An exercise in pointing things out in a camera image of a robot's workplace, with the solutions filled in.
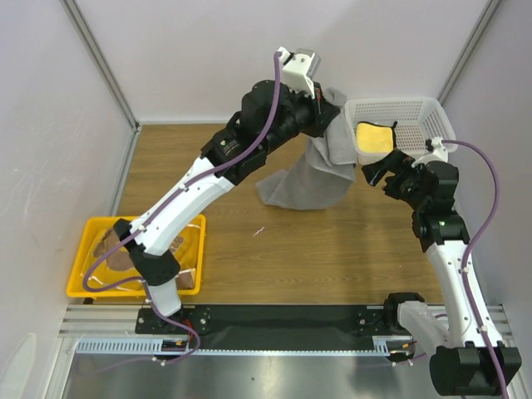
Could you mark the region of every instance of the gray floor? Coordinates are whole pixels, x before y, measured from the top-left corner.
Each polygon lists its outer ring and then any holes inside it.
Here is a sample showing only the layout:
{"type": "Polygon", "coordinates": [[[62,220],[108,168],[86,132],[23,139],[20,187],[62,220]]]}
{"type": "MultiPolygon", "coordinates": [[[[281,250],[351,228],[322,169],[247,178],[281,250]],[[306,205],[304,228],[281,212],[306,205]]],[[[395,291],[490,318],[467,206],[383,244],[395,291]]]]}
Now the gray floor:
{"type": "Polygon", "coordinates": [[[193,356],[161,367],[133,357],[77,354],[63,399],[438,398],[428,360],[381,357],[193,356]]]}

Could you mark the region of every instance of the brown table surface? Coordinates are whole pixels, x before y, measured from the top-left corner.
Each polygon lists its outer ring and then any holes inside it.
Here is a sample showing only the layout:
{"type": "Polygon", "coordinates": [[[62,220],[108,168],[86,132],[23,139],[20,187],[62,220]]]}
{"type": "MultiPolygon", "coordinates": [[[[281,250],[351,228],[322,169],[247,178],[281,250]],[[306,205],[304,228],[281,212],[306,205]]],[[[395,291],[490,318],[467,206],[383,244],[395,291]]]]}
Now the brown table surface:
{"type": "MultiPolygon", "coordinates": [[[[182,175],[220,125],[144,126],[119,214],[142,214],[182,175]]],[[[382,303],[391,292],[442,303],[432,266],[411,231],[410,208],[363,180],[327,210],[266,206],[255,183],[303,153],[301,135],[203,212],[201,292],[187,303],[382,303]]]]}

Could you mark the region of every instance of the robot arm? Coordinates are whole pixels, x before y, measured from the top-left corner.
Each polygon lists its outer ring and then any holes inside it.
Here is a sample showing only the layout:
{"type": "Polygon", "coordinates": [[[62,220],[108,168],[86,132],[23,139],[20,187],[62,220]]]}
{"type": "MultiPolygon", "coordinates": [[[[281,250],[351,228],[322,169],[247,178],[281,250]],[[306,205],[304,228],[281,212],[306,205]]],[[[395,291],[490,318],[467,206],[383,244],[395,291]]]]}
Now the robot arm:
{"type": "Polygon", "coordinates": [[[278,52],[283,83],[273,124],[259,146],[227,169],[222,166],[219,172],[208,173],[242,155],[258,137],[272,107],[273,81],[260,81],[244,95],[241,110],[214,134],[185,176],[157,204],[132,222],[121,219],[114,225],[120,239],[141,231],[126,248],[164,316],[181,308],[175,286],[180,266],[169,251],[177,234],[207,205],[262,167],[268,154],[300,132],[311,137],[323,136],[340,112],[339,107],[323,98],[319,83],[312,80],[319,63],[316,53],[309,50],[291,53],[282,47],[278,52]]]}
{"type": "Polygon", "coordinates": [[[419,294],[391,294],[385,319],[404,328],[431,358],[431,379],[442,396],[497,395],[500,386],[483,337],[494,348],[505,379],[510,382],[521,359],[515,347],[505,347],[490,319],[471,257],[462,268],[470,237],[464,220],[454,209],[458,169],[447,163],[441,139],[427,141],[431,152],[414,160],[394,150],[376,164],[362,167],[366,181],[376,185],[387,172],[386,195],[407,202],[413,209],[412,229],[438,277],[449,330],[432,316],[419,294]],[[478,328],[475,313],[483,325],[478,328]]]}

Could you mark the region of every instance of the white wall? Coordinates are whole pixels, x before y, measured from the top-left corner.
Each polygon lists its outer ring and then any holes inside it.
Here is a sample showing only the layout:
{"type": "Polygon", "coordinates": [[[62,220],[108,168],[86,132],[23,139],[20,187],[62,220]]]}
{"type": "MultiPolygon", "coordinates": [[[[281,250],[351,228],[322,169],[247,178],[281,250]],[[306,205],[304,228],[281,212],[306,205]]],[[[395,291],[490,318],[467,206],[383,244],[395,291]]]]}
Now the white wall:
{"type": "Polygon", "coordinates": [[[78,0],[141,121],[226,120],[273,52],[314,49],[324,87],[437,96],[486,0],[78,0]]]}
{"type": "MultiPolygon", "coordinates": [[[[490,303],[503,303],[532,381],[532,2],[503,2],[446,111],[460,139],[480,146],[500,175],[499,213],[475,251],[490,303]]],[[[489,212],[493,184],[468,150],[451,159],[461,170],[459,201],[470,229],[489,212]]]]}
{"type": "Polygon", "coordinates": [[[35,398],[81,230],[109,212],[131,131],[59,0],[0,2],[0,53],[0,381],[33,332],[35,398]]]}

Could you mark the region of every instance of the yellow tray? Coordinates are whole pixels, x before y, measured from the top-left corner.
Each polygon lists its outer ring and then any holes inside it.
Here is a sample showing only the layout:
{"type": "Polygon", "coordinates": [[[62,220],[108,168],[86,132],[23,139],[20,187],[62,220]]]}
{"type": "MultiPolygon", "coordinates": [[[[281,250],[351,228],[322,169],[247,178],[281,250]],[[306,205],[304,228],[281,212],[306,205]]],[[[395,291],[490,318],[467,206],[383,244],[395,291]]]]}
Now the yellow tray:
{"type": "MultiPolygon", "coordinates": [[[[121,218],[133,220],[136,216],[122,216],[121,218]]],[[[74,260],[74,267],[68,285],[66,287],[66,294],[69,297],[145,297],[145,292],[140,282],[132,281],[125,283],[117,288],[108,289],[100,293],[88,293],[83,289],[83,276],[85,272],[96,262],[96,258],[92,252],[98,242],[100,242],[103,234],[109,229],[118,219],[118,217],[103,217],[90,218],[87,220],[79,249],[77,250],[76,259],[74,260]]],[[[205,226],[206,219],[202,214],[196,216],[187,227],[181,231],[180,237],[184,239],[181,246],[175,252],[175,258],[180,262],[181,270],[185,268],[195,268],[194,281],[195,286],[192,289],[181,289],[180,295],[196,295],[200,291],[201,286],[201,267],[203,263],[203,252],[205,242],[205,226]]],[[[125,272],[117,272],[107,268],[106,262],[103,262],[92,274],[103,285],[114,283],[123,278],[140,276],[138,272],[132,268],[125,272]]],[[[100,287],[96,280],[91,280],[90,285],[93,287],[100,287]]]]}

